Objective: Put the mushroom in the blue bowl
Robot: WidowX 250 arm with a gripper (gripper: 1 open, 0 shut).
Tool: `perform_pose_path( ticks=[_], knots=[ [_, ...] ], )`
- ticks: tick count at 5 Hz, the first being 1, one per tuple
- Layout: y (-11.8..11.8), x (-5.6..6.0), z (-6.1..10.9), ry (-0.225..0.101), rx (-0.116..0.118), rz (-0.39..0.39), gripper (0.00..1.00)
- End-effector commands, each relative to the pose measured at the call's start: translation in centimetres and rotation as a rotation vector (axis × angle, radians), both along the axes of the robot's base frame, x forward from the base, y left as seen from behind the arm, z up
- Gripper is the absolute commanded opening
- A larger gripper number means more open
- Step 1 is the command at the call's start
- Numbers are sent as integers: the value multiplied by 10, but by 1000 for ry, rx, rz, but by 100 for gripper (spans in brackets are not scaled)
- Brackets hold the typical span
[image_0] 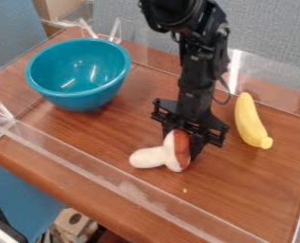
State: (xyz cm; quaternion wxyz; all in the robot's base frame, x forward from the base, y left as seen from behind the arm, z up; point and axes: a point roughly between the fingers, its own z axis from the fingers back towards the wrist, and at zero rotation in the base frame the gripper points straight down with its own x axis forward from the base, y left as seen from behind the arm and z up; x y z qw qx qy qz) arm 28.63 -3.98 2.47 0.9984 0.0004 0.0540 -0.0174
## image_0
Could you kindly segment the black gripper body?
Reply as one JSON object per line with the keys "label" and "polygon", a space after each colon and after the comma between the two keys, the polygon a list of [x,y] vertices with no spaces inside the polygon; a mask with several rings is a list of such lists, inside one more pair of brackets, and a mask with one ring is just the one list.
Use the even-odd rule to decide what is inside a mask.
{"label": "black gripper body", "polygon": [[227,133],[231,130],[212,112],[213,92],[216,81],[209,80],[204,85],[180,84],[179,100],[156,99],[152,118],[161,124],[173,123],[189,135],[203,133],[208,143],[217,147],[225,144]]}

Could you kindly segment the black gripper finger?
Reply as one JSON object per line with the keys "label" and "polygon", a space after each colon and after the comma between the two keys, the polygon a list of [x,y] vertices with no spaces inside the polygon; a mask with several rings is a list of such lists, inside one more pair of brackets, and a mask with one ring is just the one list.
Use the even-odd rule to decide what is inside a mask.
{"label": "black gripper finger", "polygon": [[191,141],[189,144],[191,159],[196,160],[205,145],[208,144],[207,135],[203,133],[195,133],[189,136],[189,141]]}
{"label": "black gripper finger", "polygon": [[167,135],[177,128],[179,126],[176,124],[165,122],[163,124],[163,136],[167,137]]}

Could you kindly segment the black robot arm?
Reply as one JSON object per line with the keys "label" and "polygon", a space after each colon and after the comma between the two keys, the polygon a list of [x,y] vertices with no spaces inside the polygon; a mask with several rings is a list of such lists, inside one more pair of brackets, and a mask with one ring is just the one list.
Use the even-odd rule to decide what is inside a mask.
{"label": "black robot arm", "polygon": [[207,145],[223,146],[231,127],[212,112],[212,104],[227,104],[215,97],[215,87],[227,84],[231,34],[227,13],[215,0],[139,0],[149,28],[169,33],[180,45],[183,74],[176,101],[155,100],[153,119],[163,131],[188,132],[191,156]]}

